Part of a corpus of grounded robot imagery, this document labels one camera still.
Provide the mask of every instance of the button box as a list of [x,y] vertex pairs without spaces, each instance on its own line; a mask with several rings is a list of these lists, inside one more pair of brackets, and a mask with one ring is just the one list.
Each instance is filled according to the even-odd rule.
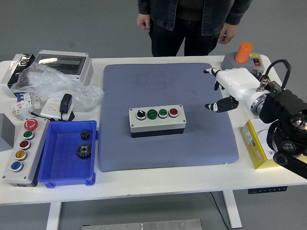
[[131,108],[129,118],[133,138],[181,134],[187,122],[180,104]]
[[262,60],[261,60],[261,55],[260,54],[250,54],[250,58],[254,62],[254,70],[252,71],[252,73],[259,72],[259,73],[263,74],[264,73],[264,66],[263,66],[263,63],[262,63]]
[[6,182],[21,187],[37,185],[38,165],[49,123],[49,120],[39,117],[24,123],[2,175]]

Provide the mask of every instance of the yellow button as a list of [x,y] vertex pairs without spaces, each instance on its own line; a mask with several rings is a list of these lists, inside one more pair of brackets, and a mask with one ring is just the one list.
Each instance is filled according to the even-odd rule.
[[25,158],[27,157],[27,153],[25,151],[18,151],[16,154],[15,154],[15,158],[19,161],[22,161],[24,160]]

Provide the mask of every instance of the cable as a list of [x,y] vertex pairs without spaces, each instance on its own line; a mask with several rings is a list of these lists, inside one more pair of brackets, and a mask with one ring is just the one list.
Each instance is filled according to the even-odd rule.
[[28,112],[29,112],[31,115],[33,115],[33,116],[37,116],[37,117],[40,117],[40,118],[48,119],[49,121],[55,121],[54,118],[47,118],[47,117],[43,117],[43,116],[37,115],[37,114],[34,113],[34,112],[30,112],[30,111],[28,111]]
[[219,207],[217,206],[217,203],[216,203],[216,201],[215,201],[215,198],[214,198],[212,192],[210,192],[210,194],[211,194],[211,196],[212,196],[212,198],[213,198],[213,201],[214,201],[214,203],[215,203],[215,206],[216,206],[217,210],[219,211],[219,213],[220,213],[220,215],[221,215],[221,217],[222,217],[222,220],[223,220],[223,222],[224,222],[226,228],[227,228],[228,230],[230,230],[229,227],[227,226],[225,220],[224,220],[224,217],[223,217],[223,215],[222,215],[222,213],[221,213]]
[[283,84],[281,86],[281,89],[283,91],[284,88],[286,87],[286,84],[287,84],[288,80],[289,80],[289,76],[290,76],[290,72],[291,72],[291,65],[289,64],[289,62],[287,60],[280,59],[280,60],[274,61],[272,64],[270,64],[270,66],[267,68],[267,71],[264,74],[265,75],[264,78],[266,79],[267,77],[269,77],[269,72],[270,72],[271,68],[275,64],[280,63],[280,62],[282,62],[284,64],[284,66],[287,68],[287,72],[286,72],[286,75],[284,77]]

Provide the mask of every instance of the metal plate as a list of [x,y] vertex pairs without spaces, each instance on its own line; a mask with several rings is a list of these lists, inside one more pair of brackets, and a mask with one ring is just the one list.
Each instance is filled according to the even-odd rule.
[[142,223],[82,226],[82,230],[143,230]]
[[200,219],[82,226],[82,230],[202,230]]
[[143,230],[202,230],[200,219],[143,223]]

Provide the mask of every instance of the white table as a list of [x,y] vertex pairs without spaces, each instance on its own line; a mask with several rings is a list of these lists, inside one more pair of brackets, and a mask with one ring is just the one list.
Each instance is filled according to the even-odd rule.
[[[142,58],[98,58],[93,59],[94,74],[91,84],[102,87],[103,70],[107,65],[130,63],[209,63],[220,69],[224,56],[207,57],[142,57]],[[265,67],[271,63],[262,56]],[[10,65],[10,61],[0,63],[0,80]],[[274,69],[270,78],[281,84]],[[11,113],[10,104],[15,101],[0,89],[0,113],[15,124],[16,135],[23,121],[18,121]],[[93,186],[68,185],[48,189],[45,184],[37,187],[13,187],[0,180],[0,205],[51,203],[47,229],[57,229],[61,202],[123,198],[132,196],[153,196],[166,194],[200,193],[223,191],[232,228],[241,227],[233,190],[307,184],[304,178],[283,167],[255,170],[240,134],[243,125],[255,118],[244,103],[239,103],[236,110],[229,111],[232,127],[236,137],[239,160],[227,165],[143,169],[117,172],[101,172],[95,161],[96,182]],[[88,113],[75,113],[75,121],[96,120],[99,124],[100,106]],[[11,150],[0,152],[0,171],[4,171]]]

